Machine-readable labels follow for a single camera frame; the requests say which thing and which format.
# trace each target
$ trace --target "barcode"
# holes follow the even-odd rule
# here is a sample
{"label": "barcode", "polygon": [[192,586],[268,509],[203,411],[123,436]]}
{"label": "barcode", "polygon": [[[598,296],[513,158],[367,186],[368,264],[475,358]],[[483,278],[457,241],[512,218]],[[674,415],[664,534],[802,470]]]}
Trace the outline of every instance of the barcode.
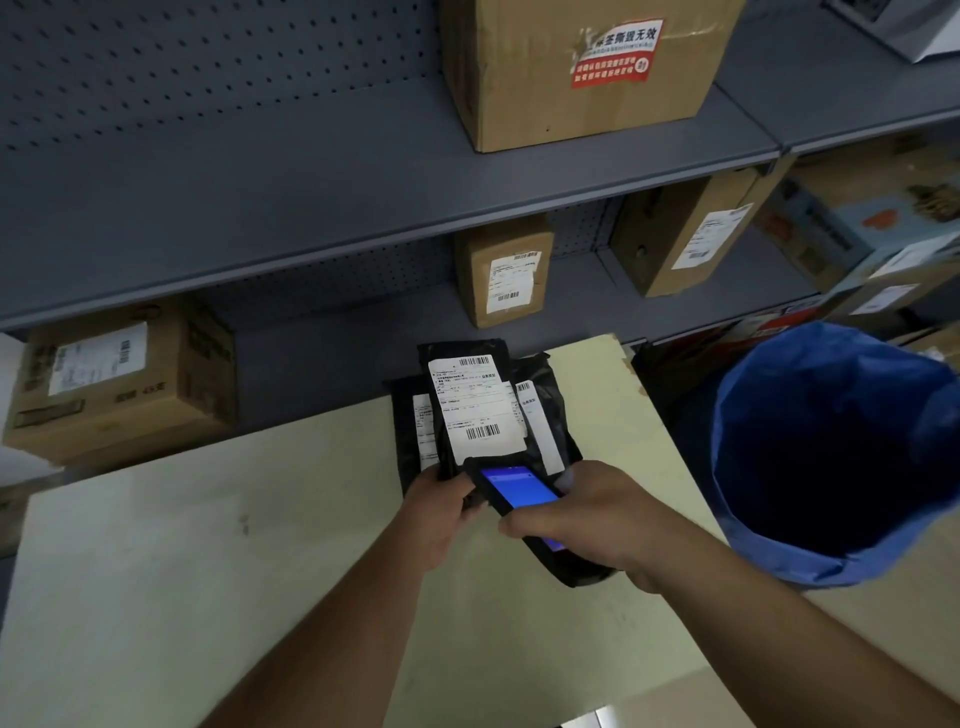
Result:
{"label": "barcode", "polygon": [[480,425],[479,427],[467,428],[467,439],[476,440],[477,438],[492,437],[500,434],[499,425]]}
{"label": "barcode", "polygon": [[484,354],[483,356],[467,356],[460,360],[460,366],[462,367],[466,367],[466,366],[475,367],[480,364],[490,364],[490,363],[491,363],[490,356],[488,354]]}

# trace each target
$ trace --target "blue plastic bag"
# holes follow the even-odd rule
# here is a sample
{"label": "blue plastic bag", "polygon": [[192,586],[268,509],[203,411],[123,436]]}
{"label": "blue plastic bag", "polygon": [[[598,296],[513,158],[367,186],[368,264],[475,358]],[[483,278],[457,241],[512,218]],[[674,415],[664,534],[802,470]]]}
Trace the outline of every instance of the blue plastic bag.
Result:
{"label": "blue plastic bag", "polygon": [[960,378],[853,328],[792,329],[723,378],[710,465],[742,556],[806,586],[877,577],[960,497]]}

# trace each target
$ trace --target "shipping label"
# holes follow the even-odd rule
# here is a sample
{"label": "shipping label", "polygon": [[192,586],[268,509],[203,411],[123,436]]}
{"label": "shipping label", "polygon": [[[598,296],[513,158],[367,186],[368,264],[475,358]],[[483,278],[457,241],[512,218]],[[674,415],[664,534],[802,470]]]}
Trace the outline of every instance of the shipping label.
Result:
{"label": "shipping label", "polygon": [[430,402],[430,395],[414,395],[414,423],[417,426],[420,469],[425,471],[440,462],[437,438],[433,431],[433,404]]}
{"label": "shipping label", "polygon": [[516,386],[516,393],[520,397],[520,406],[530,421],[530,428],[534,431],[534,439],[537,441],[537,447],[540,448],[540,457],[543,460],[543,466],[546,468],[546,474],[553,475],[564,471],[564,460],[557,449],[557,441],[553,437],[553,430],[550,429],[550,423],[546,420],[546,414],[543,412],[543,405],[540,403],[540,396],[537,394],[537,387],[532,381],[521,381]]}
{"label": "shipping label", "polygon": [[147,366],[147,323],[67,344],[57,349],[48,395],[138,372]]}
{"label": "shipping label", "polygon": [[909,283],[907,285],[891,285],[877,293],[873,298],[859,306],[851,312],[851,316],[859,316],[865,313],[877,313],[906,296],[910,291],[916,288],[919,283]]}
{"label": "shipping label", "polygon": [[527,436],[527,421],[523,419],[523,410],[520,409],[520,403],[516,401],[516,392],[514,392],[514,385],[509,382],[503,382],[503,388],[507,392],[507,399],[510,400],[510,408],[514,410],[514,419],[516,423],[520,425],[520,429],[523,430],[523,436]]}
{"label": "shipping label", "polygon": [[573,87],[646,81],[660,42],[663,18],[623,23],[593,41],[573,65]]}
{"label": "shipping label", "polygon": [[526,449],[492,356],[434,359],[429,370],[457,465]]}
{"label": "shipping label", "polygon": [[956,233],[952,232],[949,235],[938,235],[937,237],[931,237],[929,240],[912,243],[880,266],[870,278],[875,279],[889,273],[905,271],[907,268],[916,268],[918,265],[926,263],[934,253],[953,242],[955,237]]}
{"label": "shipping label", "polygon": [[540,251],[499,257],[490,264],[487,313],[527,305],[533,299]]}
{"label": "shipping label", "polygon": [[684,246],[672,270],[696,268],[710,261],[723,248],[753,206],[754,204],[750,203],[737,209],[708,213],[704,222],[693,233],[690,242]]}
{"label": "shipping label", "polygon": [[947,362],[947,358],[944,356],[944,353],[936,347],[930,347],[925,352],[921,352],[921,354],[928,359],[939,361],[941,364],[945,364]]}

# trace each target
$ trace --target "table surface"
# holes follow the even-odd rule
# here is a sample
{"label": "table surface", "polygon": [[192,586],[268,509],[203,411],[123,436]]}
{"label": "table surface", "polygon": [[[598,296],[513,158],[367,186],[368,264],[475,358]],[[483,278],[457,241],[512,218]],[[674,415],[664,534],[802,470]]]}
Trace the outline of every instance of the table surface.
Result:
{"label": "table surface", "polygon": [[[551,352],[585,457],[719,535],[611,335]],[[382,398],[31,500],[0,724],[193,728],[400,503]],[[543,728],[706,660],[626,577],[569,590],[488,512],[424,584],[388,726]]]}

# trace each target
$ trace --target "hand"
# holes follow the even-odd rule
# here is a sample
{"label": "hand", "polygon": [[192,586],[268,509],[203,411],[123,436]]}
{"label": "hand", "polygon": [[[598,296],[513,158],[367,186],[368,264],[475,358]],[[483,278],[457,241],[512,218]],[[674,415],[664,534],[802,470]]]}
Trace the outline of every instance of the hand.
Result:
{"label": "hand", "polygon": [[473,491],[473,483],[465,474],[437,480],[439,468],[434,465],[417,476],[391,524],[427,571],[444,562],[453,537],[487,505],[464,511],[464,498]]}
{"label": "hand", "polygon": [[648,572],[660,542],[692,524],[605,463],[575,463],[557,485],[569,494],[517,508],[500,520],[500,532],[559,541],[585,559],[626,571],[640,589],[655,593]]}

